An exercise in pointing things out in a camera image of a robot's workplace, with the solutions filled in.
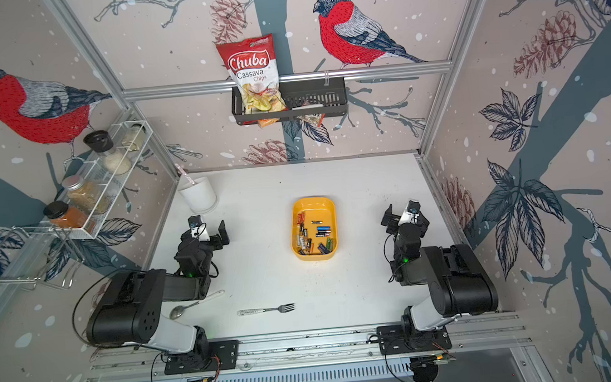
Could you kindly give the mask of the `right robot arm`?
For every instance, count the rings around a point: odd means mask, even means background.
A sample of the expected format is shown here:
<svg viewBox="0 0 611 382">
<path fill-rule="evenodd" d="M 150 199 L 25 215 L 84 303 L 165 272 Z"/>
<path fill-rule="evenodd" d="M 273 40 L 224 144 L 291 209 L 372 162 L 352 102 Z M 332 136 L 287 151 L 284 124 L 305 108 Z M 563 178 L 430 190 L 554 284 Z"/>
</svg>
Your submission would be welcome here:
<svg viewBox="0 0 611 382">
<path fill-rule="evenodd" d="M 430 222 L 421 204 L 408 201 L 402 214 L 388 207 L 381 219 L 387 238 L 393 242 L 390 280 L 401 286 L 422 286 L 428 296 L 404 310 L 403 337 L 417 338 L 443 329 L 465 315 L 482 315 L 499 308 L 496 288 L 474 255 L 471 246 L 423 246 Z"/>
</svg>

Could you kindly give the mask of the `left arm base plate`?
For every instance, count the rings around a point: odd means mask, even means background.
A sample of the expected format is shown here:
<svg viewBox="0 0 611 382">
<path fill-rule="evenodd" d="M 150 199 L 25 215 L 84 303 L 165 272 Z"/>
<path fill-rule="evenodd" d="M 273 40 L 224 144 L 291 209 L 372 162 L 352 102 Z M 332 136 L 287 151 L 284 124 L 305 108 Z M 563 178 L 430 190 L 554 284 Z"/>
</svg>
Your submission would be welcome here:
<svg viewBox="0 0 611 382">
<path fill-rule="evenodd" d="M 206 342 L 202 348 L 195 347 L 191 352 L 170 355 L 166 358 L 165 375 L 235 369 L 239 345 L 238 340 Z"/>
</svg>

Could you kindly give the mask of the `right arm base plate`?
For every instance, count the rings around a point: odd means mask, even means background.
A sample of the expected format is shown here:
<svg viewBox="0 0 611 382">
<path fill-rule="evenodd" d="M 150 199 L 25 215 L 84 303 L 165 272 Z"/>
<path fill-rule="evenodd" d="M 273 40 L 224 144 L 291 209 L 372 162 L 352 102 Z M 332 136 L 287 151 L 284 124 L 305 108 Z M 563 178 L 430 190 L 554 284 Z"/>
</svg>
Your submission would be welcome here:
<svg viewBox="0 0 611 382">
<path fill-rule="evenodd" d="M 449 333 L 445 327 L 428 332 L 404 332 L 400 324 L 379 326 L 376 331 L 381 355 L 408 354 L 444 351 L 452 348 Z"/>
</svg>

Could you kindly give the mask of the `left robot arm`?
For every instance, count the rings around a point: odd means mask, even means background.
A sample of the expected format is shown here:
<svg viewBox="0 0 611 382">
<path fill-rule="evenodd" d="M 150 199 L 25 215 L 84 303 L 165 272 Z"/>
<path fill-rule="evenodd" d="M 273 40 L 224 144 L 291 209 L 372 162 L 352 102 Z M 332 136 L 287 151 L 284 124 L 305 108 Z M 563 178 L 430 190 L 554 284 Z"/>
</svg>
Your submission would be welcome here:
<svg viewBox="0 0 611 382">
<path fill-rule="evenodd" d="M 220 274 L 213 257 L 230 244 L 225 222 L 209 234 L 201 216 L 189 217 L 180 237 L 175 261 L 178 269 L 117 272 L 110 278 L 87 322 L 85 337 L 100 348 L 144 346 L 173 356 L 208 360 L 212 349 L 205 330 L 179 323 L 180 317 L 162 311 L 164 302 L 183 310 L 209 298 L 211 282 Z"/>
</svg>

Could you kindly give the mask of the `yellow plastic storage box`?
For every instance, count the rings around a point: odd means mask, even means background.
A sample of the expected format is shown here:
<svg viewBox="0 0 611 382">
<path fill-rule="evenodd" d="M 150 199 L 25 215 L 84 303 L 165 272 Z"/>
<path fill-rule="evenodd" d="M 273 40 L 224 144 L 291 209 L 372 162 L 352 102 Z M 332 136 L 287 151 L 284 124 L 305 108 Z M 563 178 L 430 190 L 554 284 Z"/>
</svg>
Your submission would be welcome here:
<svg viewBox="0 0 611 382">
<path fill-rule="evenodd" d="M 292 213 L 291 249 L 301 261 L 326 261 L 338 249 L 336 206 L 325 197 L 297 200 Z"/>
</svg>

